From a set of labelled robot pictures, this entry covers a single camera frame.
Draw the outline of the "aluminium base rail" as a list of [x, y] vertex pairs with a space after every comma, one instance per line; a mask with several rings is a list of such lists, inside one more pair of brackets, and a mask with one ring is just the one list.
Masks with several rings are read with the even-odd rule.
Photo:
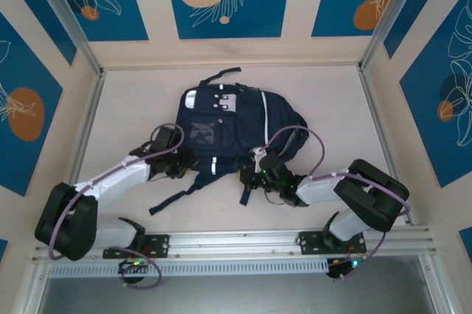
[[377, 256], [422, 256], [437, 252], [426, 226], [395, 226], [381, 240], [382, 233], [363, 233], [367, 247], [365, 254], [302, 255], [296, 242], [301, 231], [318, 230], [276, 230], [276, 231], [202, 231], [165, 232], [168, 234], [167, 258], [177, 260], [243, 260], [243, 259], [287, 259], [300, 257], [355, 258], [371, 254], [375, 248]]

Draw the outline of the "left aluminium frame post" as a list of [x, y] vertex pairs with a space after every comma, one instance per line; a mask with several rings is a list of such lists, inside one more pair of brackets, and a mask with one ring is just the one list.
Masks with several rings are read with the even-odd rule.
[[67, 0], [47, 0], [47, 2], [61, 22], [67, 35], [76, 46], [78, 52], [83, 56], [86, 65], [96, 77], [102, 77], [103, 68], [93, 53], [88, 38], [72, 12]]

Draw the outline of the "right aluminium frame post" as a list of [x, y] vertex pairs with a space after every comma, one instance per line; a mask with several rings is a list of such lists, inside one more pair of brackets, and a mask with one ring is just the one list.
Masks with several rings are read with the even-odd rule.
[[406, 38], [428, 0], [389, 0], [387, 7], [361, 57], [360, 69], [366, 71], [377, 52], [383, 49], [391, 59]]

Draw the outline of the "aluminium side rail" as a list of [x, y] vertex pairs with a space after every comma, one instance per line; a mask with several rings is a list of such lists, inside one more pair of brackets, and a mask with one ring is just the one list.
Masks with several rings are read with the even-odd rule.
[[83, 165], [83, 160], [86, 154], [86, 148], [88, 146], [89, 138], [91, 135], [91, 129], [94, 124], [95, 116], [97, 113], [98, 105], [100, 103], [100, 98], [103, 92], [103, 86], [106, 79], [106, 72], [103, 71], [101, 75], [97, 78], [94, 88], [92, 90], [91, 98], [87, 105], [86, 115], [84, 117], [83, 123], [81, 125], [80, 134], [78, 136], [78, 143], [74, 150], [72, 166], [70, 168], [69, 174], [65, 180], [65, 183], [68, 185], [73, 185], [77, 183], [80, 171]]
[[392, 154], [391, 154], [390, 149], [389, 149], [389, 144], [388, 144], [386, 134], [385, 134], [385, 131], [384, 131], [384, 127], [383, 127], [383, 124], [382, 124], [382, 121], [381, 121], [381, 116], [378, 113], [377, 105], [375, 103], [375, 98], [374, 98], [372, 90], [369, 86], [369, 82], [368, 82], [368, 79], [367, 79], [367, 77], [364, 73], [364, 70], [361, 68], [361, 64], [357, 65], [357, 70], [358, 70], [358, 76], [359, 76], [359, 79], [361, 81], [361, 85], [362, 85], [362, 88], [363, 88], [363, 91], [364, 91], [364, 95], [366, 97], [367, 104], [369, 106], [369, 111], [371, 113], [372, 120], [373, 120], [375, 129], [376, 129], [376, 133], [378, 135], [378, 139], [379, 139], [379, 142], [381, 144], [381, 149], [382, 149], [385, 161], [386, 161], [386, 165], [387, 165], [389, 174], [393, 178], [399, 179], [398, 173], [397, 173], [397, 170], [396, 170], [396, 167], [395, 167], [395, 163], [393, 161]]

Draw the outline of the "left black mount plate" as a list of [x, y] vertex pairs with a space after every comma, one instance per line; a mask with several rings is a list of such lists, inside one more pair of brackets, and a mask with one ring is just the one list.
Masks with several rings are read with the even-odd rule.
[[[168, 234], [142, 234], [136, 235], [132, 243], [127, 247], [137, 251], [151, 259], [167, 258], [170, 236]], [[115, 248], [107, 248], [103, 251], [103, 259], [125, 259], [131, 254], [119, 251]]]

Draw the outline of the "navy blue backpack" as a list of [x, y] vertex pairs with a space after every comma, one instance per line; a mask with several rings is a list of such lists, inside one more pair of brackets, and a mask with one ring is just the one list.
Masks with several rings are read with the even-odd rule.
[[184, 131], [184, 146], [199, 158], [193, 185], [159, 205], [160, 212], [179, 198], [212, 184], [244, 166], [255, 165], [250, 150], [266, 147], [284, 162], [291, 160], [307, 141], [307, 122], [279, 94], [239, 83], [217, 83], [226, 69], [187, 89], [181, 96], [176, 123]]

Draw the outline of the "right aluminium side rail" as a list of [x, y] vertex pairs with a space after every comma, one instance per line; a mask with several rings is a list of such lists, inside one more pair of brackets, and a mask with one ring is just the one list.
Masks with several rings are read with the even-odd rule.
[[364, 73], [364, 70], [361, 68], [361, 64], [357, 65], [357, 70], [358, 70], [358, 76], [359, 76], [359, 79], [361, 81], [361, 85], [362, 85], [362, 88], [363, 88], [363, 91], [364, 91], [364, 95], [366, 97], [367, 104], [369, 106], [369, 111], [371, 113], [372, 120], [373, 120], [375, 129], [376, 129], [376, 133], [378, 135], [378, 139], [379, 139], [379, 142], [381, 144], [381, 149], [382, 149], [385, 161], [386, 161], [386, 165], [387, 165], [389, 174], [393, 178], [399, 179], [398, 173], [397, 173], [397, 170], [396, 170], [396, 167], [395, 167], [395, 163], [393, 161], [392, 154], [391, 154], [390, 149], [389, 149], [389, 144], [388, 144], [386, 134], [385, 134], [385, 131], [384, 131], [384, 127], [383, 127], [383, 124], [382, 124], [382, 121], [381, 121], [381, 116], [378, 113], [377, 105], [375, 103], [375, 98], [374, 98], [372, 90], [369, 86], [369, 82], [368, 82], [368, 79], [367, 79], [367, 77]]

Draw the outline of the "blue panel orange oval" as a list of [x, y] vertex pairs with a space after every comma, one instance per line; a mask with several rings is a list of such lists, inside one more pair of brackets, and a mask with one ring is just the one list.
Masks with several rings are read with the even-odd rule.
[[0, 186], [27, 194], [62, 92], [0, 13]]

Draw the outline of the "right black mount plate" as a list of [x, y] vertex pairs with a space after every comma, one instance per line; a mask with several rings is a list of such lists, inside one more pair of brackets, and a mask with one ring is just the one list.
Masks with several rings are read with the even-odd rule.
[[364, 235], [356, 234], [349, 241], [341, 241], [323, 231], [301, 231], [297, 239], [302, 255], [365, 254], [367, 252]]

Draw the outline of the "aluminium frame post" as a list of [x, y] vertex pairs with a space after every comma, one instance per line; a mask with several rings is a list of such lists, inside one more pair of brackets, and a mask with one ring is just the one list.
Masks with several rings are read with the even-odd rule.
[[93, 53], [88, 38], [72, 12], [67, 0], [47, 0], [47, 2], [61, 22], [67, 35], [76, 46], [78, 52], [83, 56], [86, 65], [96, 77], [102, 77], [103, 68]]
[[406, 38], [428, 0], [389, 0], [387, 7], [361, 57], [360, 69], [366, 71], [377, 52], [383, 49], [391, 59]]

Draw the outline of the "left aluminium side rail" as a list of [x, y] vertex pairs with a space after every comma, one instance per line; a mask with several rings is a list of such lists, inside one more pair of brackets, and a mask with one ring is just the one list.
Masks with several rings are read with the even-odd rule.
[[83, 165], [83, 160], [86, 154], [86, 148], [88, 146], [89, 138], [91, 135], [91, 129], [94, 124], [95, 116], [97, 113], [98, 105], [100, 103], [100, 98], [103, 92], [103, 86], [106, 79], [106, 72], [103, 71], [101, 75], [97, 78], [94, 88], [92, 90], [91, 98], [87, 105], [86, 115], [84, 117], [83, 123], [81, 125], [80, 134], [78, 136], [78, 143], [74, 150], [72, 166], [70, 168], [69, 174], [65, 180], [65, 183], [68, 185], [73, 185], [77, 183], [80, 171]]

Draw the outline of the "black mount plate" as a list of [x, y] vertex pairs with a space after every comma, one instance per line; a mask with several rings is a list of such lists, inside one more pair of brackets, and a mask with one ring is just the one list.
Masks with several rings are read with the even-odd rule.
[[365, 254], [367, 252], [364, 235], [356, 234], [349, 241], [341, 241], [323, 231], [301, 231], [297, 239], [302, 255]]
[[[142, 234], [136, 235], [132, 243], [127, 247], [137, 251], [151, 259], [167, 258], [170, 236], [168, 234]], [[107, 248], [103, 251], [103, 259], [125, 259], [131, 254], [119, 251], [115, 248]]]

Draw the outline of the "small circuit board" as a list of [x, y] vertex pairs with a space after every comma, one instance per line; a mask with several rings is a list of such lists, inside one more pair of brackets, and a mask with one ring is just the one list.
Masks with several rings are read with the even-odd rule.
[[346, 259], [329, 259], [327, 276], [331, 279], [344, 281], [350, 274], [354, 273], [367, 257], [348, 257]]
[[118, 274], [120, 275], [131, 275], [131, 274], [144, 274], [147, 273], [149, 265], [144, 260], [124, 260], [118, 264]]

